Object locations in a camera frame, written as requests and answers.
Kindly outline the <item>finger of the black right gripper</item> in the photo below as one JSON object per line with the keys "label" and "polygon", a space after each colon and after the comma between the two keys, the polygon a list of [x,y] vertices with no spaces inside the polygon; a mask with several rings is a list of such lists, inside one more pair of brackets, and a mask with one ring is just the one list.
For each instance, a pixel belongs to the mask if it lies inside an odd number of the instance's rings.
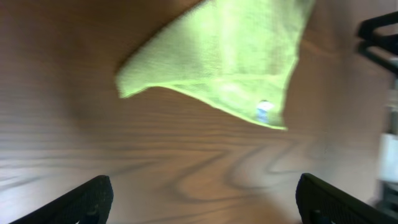
{"label": "finger of the black right gripper", "polygon": [[385,68],[394,75],[397,75],[397,65],[394,65],[387,58],[382,57],[381,54],[377,54],[371,50],[372,48],[375,48],[397,56],[397,34],[371,34],[365,36],[358,35],[358,37],[361,39],[357,46],[359,54]]}
{"label": "finger of the black right gripper", "polygon": [[383,16],[374,17],[362,21],[358,29],[358,37],[362,39],[372,39],[377,34],[375,30],[380,27],[389,26],[397,23],[397,12],[385,14]]}

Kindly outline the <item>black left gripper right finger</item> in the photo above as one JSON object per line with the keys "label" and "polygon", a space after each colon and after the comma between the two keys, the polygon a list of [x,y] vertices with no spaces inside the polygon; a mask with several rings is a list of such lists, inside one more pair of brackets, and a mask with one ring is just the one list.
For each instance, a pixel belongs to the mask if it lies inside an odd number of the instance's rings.
{"label": "black left gripper right finger", "polygon": [[303,224],[397,224],[397,219],[346,192],[303,173],[295,192]]}

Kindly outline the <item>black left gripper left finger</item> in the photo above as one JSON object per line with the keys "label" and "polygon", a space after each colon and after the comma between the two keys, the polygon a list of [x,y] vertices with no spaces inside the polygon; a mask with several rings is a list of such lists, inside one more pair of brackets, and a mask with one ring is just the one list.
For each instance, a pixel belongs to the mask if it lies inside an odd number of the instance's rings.
{"label": "black left gripper left finger", "polygon": [[110,178],[99,175],[11,224],[106,224],[112,202]]}

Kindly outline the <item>green microfiber cloth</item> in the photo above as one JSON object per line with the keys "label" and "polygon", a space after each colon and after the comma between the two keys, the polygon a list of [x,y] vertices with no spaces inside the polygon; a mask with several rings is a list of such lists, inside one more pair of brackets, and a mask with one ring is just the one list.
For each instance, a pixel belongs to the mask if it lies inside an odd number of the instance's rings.
{"label": "green microfiber cloth", "polygon": [[168,88],[272,129],[282,113],[312,0],[203,1],[161,29],[116,77],[122,98]]}

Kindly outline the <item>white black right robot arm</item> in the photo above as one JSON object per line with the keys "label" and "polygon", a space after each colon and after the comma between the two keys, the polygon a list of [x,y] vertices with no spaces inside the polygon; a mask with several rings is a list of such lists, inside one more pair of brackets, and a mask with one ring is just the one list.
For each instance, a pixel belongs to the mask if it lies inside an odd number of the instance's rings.
{"label": "white black right robot arm", "polygon": [[386,69],[394,78],[386,107],[389,112],[387,131],[381,134],[379,157],[380,211],[397,218],[397,34],[382,35],[378,28],[397,24],[397,12],[362,21],[357,36],[357,51]]}

